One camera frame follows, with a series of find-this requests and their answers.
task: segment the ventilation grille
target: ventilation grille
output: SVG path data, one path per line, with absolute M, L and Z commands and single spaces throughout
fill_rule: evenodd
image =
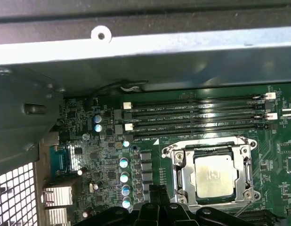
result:
M 37 226 L 33 164 L 0 176 L 0 226 Z

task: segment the cpu socket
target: cpu socket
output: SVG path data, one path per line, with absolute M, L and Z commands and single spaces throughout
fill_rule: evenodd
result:
M 172 201 L 191 211 L 203 206 L 242 208 L 261 198 L 254 191 L 251 151 L 257 142 L 246 137 L 218 137 L 179 141 L 162 149 L 172 161 Z

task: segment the motherboard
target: motherboard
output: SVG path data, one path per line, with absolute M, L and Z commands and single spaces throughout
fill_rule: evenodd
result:
M 269 210 L 291 225 L 291 83 L 67 98 L 52 176 L 77 174 L 76 222 L 149 201 Z

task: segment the green circuit board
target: green circuit board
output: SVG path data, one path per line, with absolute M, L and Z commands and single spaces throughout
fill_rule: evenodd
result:
M 148 184 L 166 185 L 172 197 L 165 146 L 239 135 L 258 142 L 251 152 L 252 176 L 262 197 L 247 210 L 268 209 L 291 225 L 291 83 L 97 97 L 91 109 L 86 103 L 84 97 L 65 99 L 59 132 L 60 145 L 69 150 L 69 170 L 88 168 L 76 199 L 76 221 L 87 206 L 95 213 L 122 206 L 124 184 L 130 186 L 125 200 L 131 207 L 147 201 Z M 121 158 L 127 167 L 120 167 Z M 129 175 L 126 183 L 120 180 L 123 172 Z M 91 191 L 90 183 L 98 181 L 103 184 Z

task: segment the electrolytic capacitor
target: electrolytic capacitor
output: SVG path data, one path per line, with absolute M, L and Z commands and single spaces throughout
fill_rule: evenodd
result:
M 96 184 L 93 185 L 94 190 L 98 190 L 103 185 L 102 181 L 98 181 Z
M 83 218 L 88 218 L 91 216 L 91 212 L 93 211 L 92 206 L 88 206 L 82 213 Z
M 124 186 L 122 186 L 122 188 L 121 188 L 121 194 L 123 195 L 123 196 L 128 196 L 129 194 L 130 194 L 130 186 L 129 185 L 124 185 Z
M 101 132 L 103 130 L 103 126 L 101 124 L 96 124 L 94 127 L 95 132 Z
M 89 191 L 90 191 L 90 193 L 94 193 L 94 188 L 93 188 L 93 186 L 94 186 L 94 182 L 91 181 L 91 182 L 89 183 Z
M 122 143 L 122 146 L 124 147 L 129 147 L 130 146 L 130 142 L 125 140 L 123 143 Z
M 129 208 L 131 206 L 131 198 L 130 197 L 124 197 L 122 200 L 122 207 L 123 208 Z
M 120 166 L 121 168 L 126 168 L 126 167 L 128 166 L 128 164 L 129 164 L 129 161 L 128 161 L 127 158 L 121 158 L 121 159 L 119 160 L 119 166 Z
M 93 121 L 95 123 L 100 123 L 102 121 L 102 117 L 100 115 L 96 115 L 94 116 Z
M 127 183 L 128 180 L 129 180 L 129 173 L 128 172 L 122 172 L 121 173 L 121 177 L 120 177 L 120 181 L 122 183 Z
M 77 174 L 78 174 L 79 176 L 81 176 L 81 175 L 83 175 L 84 173 L 87 173 L 87 171 L 88 171 L 88 168 L 87 168 L 87 167 L 82 167 L 82 168 L 80 168 L 80 169 L 77 171 Z

